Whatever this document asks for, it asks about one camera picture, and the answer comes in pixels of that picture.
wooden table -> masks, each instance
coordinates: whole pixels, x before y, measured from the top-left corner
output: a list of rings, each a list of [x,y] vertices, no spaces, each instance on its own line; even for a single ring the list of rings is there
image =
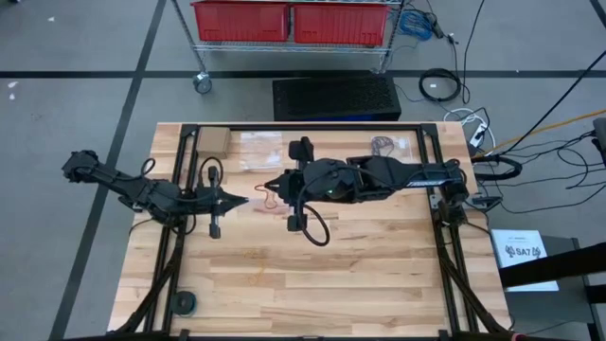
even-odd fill
[[[469,176],[469,191],[477,192],[460,124],[436,125],[444,159],[459,159]],[[150,177],[170,179],[180,130],[179,123],[158,124],[151,145],[157,164]],[[332,240],[326,247],[313,246],[300,233],[286,230],[288,207],[278,198],[277,208],[265,207],[265,194],[255,191],[254,185],[276,178],[284,168],[294,168],[288,143],[302,135],[311,139],[316,159],[370,154],[371,138],[386,135],[394,137],[398,148],[408,146],[411,151],[394,151],[396,157],[419,162],[419,146],[411,132],[288,131],[281,133],[278,146],[280,168],[244,170],[252,167],[251,160],[262,164],[271,156],[276,161],[276,146],[259,148],[250,140],[242,142],[241,132],[232,132],[229,155],[223,161],[223,189],[251,200],[220,219],[219,240],[208,237],[208,216],[197,217],[198,227],[186,239],[179,289],[195,293],[198,306],[193,317],[175,316],[171,333],[186,328],[193,335],[432,336],[437,330],[449,330],[424,189],[401,190],[385,201],[359,205],[312,203],[330,226]],[[486,226],[478,212],[468,215],[471,222]],[[148,218],[137,214],[134,222]],[[133,232],[109,330],[124,323],[148,292],[161,229],[150,222]],[[310,230],[322,239],[317,221],[310,219]],[[488,235],[462,226],[460,237],[473,290],[509,327]],[[465,310],[457,290],[455,296],[465,330]],[[158,303],[156,329],[160,329],[165,297],[166,288]]]

white cable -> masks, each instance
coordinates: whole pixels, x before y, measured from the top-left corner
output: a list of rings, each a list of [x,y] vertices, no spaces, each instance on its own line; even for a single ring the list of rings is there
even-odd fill
[[[453,114],[453,113],[458,113],[458,112],[466,112],[469,113],[467,116],[465,116],[465,118],[463,118],[463,120],[460,120],[462,125],[466,125],[468,123],[472,123],[475,120],[479,120],[480,122],[482,122],[482,124],[486,124],[486,121],[484,120],[484,118],[478,116],[475,114],[475,111],[470,109],[470,108],[458,108],[458,109],[453,109],[451,111],[449,111],[448,113],[444,114],[444,118],[443,120],[446,121],[448,118],[448,115]],[[490,135],[490,139],[492,140],[492,147],[495,148],[496,147],[496,140],[494,139],[494,135],[492,134],[492,129],[489,127],[487,129],[489,131],[489,135]]]

red string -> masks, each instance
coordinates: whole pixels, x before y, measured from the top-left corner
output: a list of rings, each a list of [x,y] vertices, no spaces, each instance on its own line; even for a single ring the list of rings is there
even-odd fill
[[[263,185],[256,185],[255,190],[265,192],[265,201],[263,202],[263,204],[265,205],[265,208],[274,209],[277,207],[277,202],[275,200],[275,196],[276,196],[275,193],[273,193],[269,189],[265,188]],[[270,201],[270,197],[272,199],[271,202],[274,203],[271,206],[268,204],[268,202]]]

power strip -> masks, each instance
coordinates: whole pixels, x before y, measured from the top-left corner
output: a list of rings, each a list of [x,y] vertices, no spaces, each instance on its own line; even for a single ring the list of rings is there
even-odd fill
[[[470,144],[475,148],[478,148],[478,146],[482,142],[482,133],[484,133],[488,128],[489,126],[486,123],[480,123],[480,125],[475,130],[475,133],[473,133],[472,138],[470,139]]]

metal shelving cart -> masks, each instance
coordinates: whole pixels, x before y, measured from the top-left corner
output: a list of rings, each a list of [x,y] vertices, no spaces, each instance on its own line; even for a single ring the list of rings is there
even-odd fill
[[[271,2],[275,0],[246,0],[251,2]],[[196,44],[177,0],[170,0],[179,18],[179,22],[186,34],[187,41],[191,51],[198,62],[200,73],[193,78],[193,85],[196,92],[203,95],[212,89],[212,81],[205,67],[204,53],[206,51],[233,51],[233,52],[307,52],[307,53],[359,53],[372,54],[379,56],[379,67],[371,69],[375,73],[384,73],[388,66],[388,61],[393,52],[394,39],[397,29],[400,25],[401,13],[404,9],[406,0],[287,0],[289,3],[316,3],[316,4],[374,4],[388,5],[397,7],[397,20],[387,34],[386,43],[381,46],[367,45],[344,45],[344,44],[299,44],[293,41],[293,34],[287,42],[267,43],[267,42],[200,42]]]

